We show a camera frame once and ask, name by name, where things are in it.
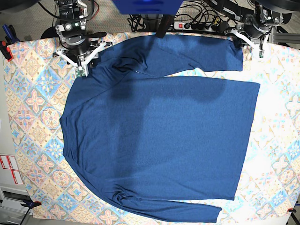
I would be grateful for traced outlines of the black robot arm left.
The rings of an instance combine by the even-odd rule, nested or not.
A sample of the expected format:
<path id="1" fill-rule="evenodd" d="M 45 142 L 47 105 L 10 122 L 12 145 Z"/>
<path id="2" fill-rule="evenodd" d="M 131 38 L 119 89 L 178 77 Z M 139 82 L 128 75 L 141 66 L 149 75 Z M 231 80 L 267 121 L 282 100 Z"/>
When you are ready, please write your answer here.
<path id="1" fill-rule="evenodd" d="M 299 12 L 298 0 L 254 0 L 254 11 L 246 12 L 240 9 L 233 14 L 232 19 L 239 21 L 234 28 L 226 29 L 224 33 L 236 37 L 236 44 L 249 45 L 259 54 L 263 54 L 274 27 L 288 23 L 289 15 Z"/>

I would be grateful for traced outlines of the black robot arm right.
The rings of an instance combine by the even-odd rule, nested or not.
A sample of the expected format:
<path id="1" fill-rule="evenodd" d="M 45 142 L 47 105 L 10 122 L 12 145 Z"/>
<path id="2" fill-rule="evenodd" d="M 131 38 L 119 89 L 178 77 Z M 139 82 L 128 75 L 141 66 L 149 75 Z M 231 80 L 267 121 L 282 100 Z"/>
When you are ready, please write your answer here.
<path id="1" fill-rule="evenodd" d="M 86 29 L 87 21 L 93 16 L 88 14 L 87 4 L 82 0 L 57 0 L 59 16 L 55 24 L 61 53 L 78 67 L 95 67 L 99 52 L 112 43 L 100 41 L 107 33 L 91 33 Z"/>

